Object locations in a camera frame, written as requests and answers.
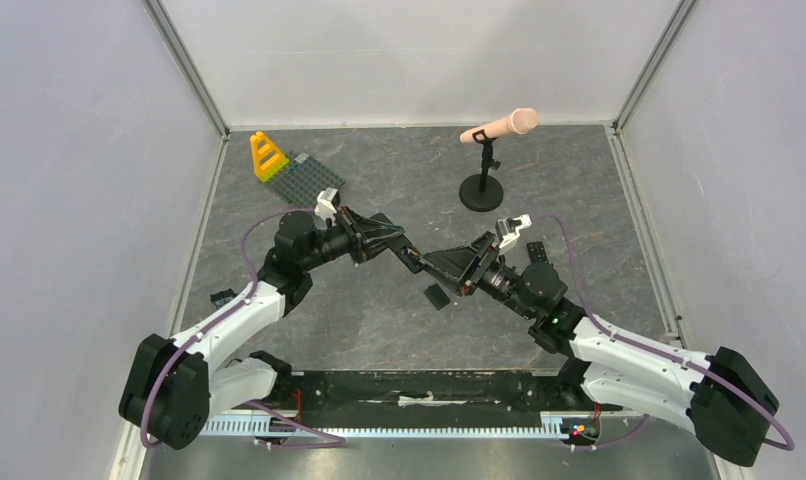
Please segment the black remote with buttons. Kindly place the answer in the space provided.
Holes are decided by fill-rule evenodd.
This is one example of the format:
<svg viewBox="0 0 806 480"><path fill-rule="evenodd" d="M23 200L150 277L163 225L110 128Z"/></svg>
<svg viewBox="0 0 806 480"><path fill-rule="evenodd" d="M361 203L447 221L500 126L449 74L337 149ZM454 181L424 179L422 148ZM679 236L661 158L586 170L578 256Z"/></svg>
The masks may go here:
<svg viewBox="0 0 806 480"><path fill-rule="evenodd" d="M550 263L546 247L542 241L532 241L526 244L528 257L532 264Z"/></svg>

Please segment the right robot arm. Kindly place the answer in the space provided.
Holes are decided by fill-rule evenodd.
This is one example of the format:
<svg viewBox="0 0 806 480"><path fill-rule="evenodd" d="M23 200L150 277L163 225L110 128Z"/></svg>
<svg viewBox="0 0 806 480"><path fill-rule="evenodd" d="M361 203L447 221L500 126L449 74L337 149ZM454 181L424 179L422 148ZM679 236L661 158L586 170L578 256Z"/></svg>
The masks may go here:
<svg viewBox="0 0 806 480"><path fill-rule="evenodd" d="M468 245L409 256L460 296L481 291L530 321L529 335L566 356L556 382L570 408L589 401L664 420L691 433L714 455L752 467L768 444L779 401L744 355L685 350L618 328L566 298L567 285L542 243L523 271L506 262L496 235Z"/></svg>

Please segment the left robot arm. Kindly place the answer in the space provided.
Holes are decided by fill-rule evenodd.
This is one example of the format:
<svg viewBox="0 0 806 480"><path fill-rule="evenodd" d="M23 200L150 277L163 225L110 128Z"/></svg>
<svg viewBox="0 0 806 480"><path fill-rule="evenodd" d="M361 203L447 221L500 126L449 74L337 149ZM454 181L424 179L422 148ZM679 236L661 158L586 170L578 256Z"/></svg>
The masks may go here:
<svg viewBox="0 0 806 480"><path fill-rule="evenodd" d="M119 414L138 427L147 449L188 446L212 416L260 400L280 408L292 398L291 379L267 360L225 361L248 339L282 320L306 297L313 269L349 256L367 262L403 238L405 229L375 214L334 208L325 226L307 208L277 212L274 245L261 267L243 259L249 283L215 313L163 337L141 341L121 394Z"/></svg>

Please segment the black microphone stand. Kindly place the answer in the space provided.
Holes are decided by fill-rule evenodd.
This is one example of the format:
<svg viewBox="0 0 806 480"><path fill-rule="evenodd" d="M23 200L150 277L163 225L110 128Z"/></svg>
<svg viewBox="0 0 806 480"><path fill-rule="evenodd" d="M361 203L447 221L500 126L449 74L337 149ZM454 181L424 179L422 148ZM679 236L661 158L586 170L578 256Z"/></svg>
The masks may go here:
<svg viewBox="0 0 806 480"><path fill-rule="evenodd" d="M475 212L489 212L497 209L503 201L502 184L490 175L497 170L500 162L494 159L494 138L486 134L484 128L474 130L471 139L482 146L481 172L467 177L459 187L459 198L462 204Z"/></svg>

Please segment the grey studded baseplate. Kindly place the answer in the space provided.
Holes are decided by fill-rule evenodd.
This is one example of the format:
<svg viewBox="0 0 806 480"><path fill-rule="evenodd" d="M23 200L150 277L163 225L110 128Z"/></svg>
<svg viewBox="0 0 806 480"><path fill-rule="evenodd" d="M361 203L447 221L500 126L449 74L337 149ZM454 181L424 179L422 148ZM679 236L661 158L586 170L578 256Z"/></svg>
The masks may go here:
<svg viewBox="0 0 806 480"><path fill-rule="evenodd" d="M340 189L345 180L315 157L301 152L275 173L266 188L287 204L313 207L318 194L327 188Z"/></svg>

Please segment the yellow toy ladder block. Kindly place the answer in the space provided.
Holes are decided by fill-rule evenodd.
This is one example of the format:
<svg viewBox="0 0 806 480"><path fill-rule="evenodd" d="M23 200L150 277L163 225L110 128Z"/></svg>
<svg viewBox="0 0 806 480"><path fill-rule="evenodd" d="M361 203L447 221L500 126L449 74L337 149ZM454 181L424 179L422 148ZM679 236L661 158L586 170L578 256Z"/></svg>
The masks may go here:
<svg viewBox="0 0 806 480"><path fill-rule="evenodd" d="M290 163L286 154L262 131L250 136L249 146L253 172L262 183L268 183Z"/></svg>

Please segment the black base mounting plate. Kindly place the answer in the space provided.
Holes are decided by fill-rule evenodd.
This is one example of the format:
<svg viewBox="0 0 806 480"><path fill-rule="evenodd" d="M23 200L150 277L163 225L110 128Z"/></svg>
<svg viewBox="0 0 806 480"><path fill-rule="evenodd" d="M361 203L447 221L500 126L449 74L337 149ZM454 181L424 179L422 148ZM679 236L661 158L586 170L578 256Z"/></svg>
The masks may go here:
<svg viewBox="0 0 806 480"><path fill-rule="evenodd" d="M334 370L281 375L262 404L313 428L533 427L594 403L550 370Z"/></svg>

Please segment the pink microphone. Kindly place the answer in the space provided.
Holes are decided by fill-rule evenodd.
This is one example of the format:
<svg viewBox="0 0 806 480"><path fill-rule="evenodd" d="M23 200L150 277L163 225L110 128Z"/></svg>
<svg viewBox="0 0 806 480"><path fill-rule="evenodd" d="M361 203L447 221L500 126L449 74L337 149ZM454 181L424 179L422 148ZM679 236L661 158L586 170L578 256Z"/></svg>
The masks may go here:
<svg viewBox="0 0 806 480"><path fill-rule="evenodd" d="M464 131L459 140L463 144L484 144L505 135L525 135L539 124L538 112L532 108L517 108L498 120Z"/></svg>

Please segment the small blue black gadget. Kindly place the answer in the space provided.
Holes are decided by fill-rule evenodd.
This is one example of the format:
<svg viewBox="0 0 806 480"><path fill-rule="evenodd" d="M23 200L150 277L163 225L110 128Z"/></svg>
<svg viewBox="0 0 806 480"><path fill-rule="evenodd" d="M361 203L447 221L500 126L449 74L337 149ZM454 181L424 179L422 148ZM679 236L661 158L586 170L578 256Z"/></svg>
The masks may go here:
<svg viewBox="0 0 806 480"><path fill-rule="evenodd" d="M213 293L209 296L210 303L216 310L223 308L237 296L236 292L229 288Z"/></svg>

